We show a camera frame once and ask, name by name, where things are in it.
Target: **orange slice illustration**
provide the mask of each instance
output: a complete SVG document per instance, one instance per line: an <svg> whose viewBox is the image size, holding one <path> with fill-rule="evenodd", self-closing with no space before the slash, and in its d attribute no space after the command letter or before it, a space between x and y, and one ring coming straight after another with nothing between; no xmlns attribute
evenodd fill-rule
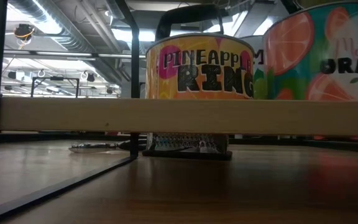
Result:
<svg viewBox="0 0 358 224"><path fill-rule="evenodd" d="M276 100L293 100L292 90L287 88L283 89L276 97Z"/></svg>
<svg viewBox="0 0 358 224"><path fill-rule="evenodd" d="M275 25L265 41L268 68L272 68L275 75L281 75L295 67L309 52L313 39L314 25L307 12Z"/></svg>
<svg viewBox="0 0 358 224"><path fill-rule="evenodd" d="M352 100L349 96L329 75L317 75L310 83L307 100L318 101L347 101Z"/></svg>
<svg viewBox="0 0 358 224"><path fill-rule="evenodd" d="M344 7L332 10L327 18L325 34L328 39L334 37L335 33L349 20L349 13Z"/></svg>

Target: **yellow label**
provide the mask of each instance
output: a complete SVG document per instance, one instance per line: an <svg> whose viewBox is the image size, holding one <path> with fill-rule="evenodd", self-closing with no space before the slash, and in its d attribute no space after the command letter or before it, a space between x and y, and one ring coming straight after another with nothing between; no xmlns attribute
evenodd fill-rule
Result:
<svg viewBox="0 0 358 224"><path fill-rule="evenodd" d="M251 99L253 57L240 41L194 35L147 52L146 98Z"/></svg>

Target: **brown floor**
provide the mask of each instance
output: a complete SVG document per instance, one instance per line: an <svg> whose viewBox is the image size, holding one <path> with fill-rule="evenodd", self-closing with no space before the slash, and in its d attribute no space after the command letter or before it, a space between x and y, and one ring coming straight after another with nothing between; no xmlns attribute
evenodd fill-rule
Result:
<svg viewBox="0 0 358 224"><path fill-rule="evenodd" d="M75 154L68 150L79 143L83 142L0 144L0 205L129 156L123 151Z"/></svg>
<svg viewBox="0 0 358 224"><path fill-rule="evenodd" d="M232 146L140 157L4 223L358 223L358 152Z"/></svg>

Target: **black handle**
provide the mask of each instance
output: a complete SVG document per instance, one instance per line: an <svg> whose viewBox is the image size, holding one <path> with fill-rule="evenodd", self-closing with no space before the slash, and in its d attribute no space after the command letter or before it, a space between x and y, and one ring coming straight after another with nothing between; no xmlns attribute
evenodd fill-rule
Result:
<svg viewBox="0 0 358 224"><path fill-rule="evenodd" d="M219 8L214 4L200 4L169 10L160 19L155 32L155 40L169 37L172 24L198 22L208 19L218 19L221 28L219 33L223 34L222 15Z"/></svg>
<svg viewBox="0 0 358 224"><path fill-rule="evenodd" d="M303 9L297 0L281 0L281 2L289 14L296 13Z"/></svg>

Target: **colorful label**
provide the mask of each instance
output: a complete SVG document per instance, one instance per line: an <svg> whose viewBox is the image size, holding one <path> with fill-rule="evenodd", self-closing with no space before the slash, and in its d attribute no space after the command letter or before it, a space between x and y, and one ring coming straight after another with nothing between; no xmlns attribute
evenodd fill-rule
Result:
<svg viewBox="0 0 358 224"><path fill-rule="evenodd" d="M270 99L358 101L358 3L291 16L264 44Z"/></svg>
<svg viewBox="0 0 358 224"><path fill-rule="evenodd" d="M254 49L254 99L267 99L267 78L265 76L265 57L263 48L263 36L255 35L243 37L241 40L247 42Z"/></svg>
<svg viewBox="0 0 358 224"><path fill-rule="evenodd" d="M253 53L239 41L178 37L147 52L146 98L251 99Z"/></svg>

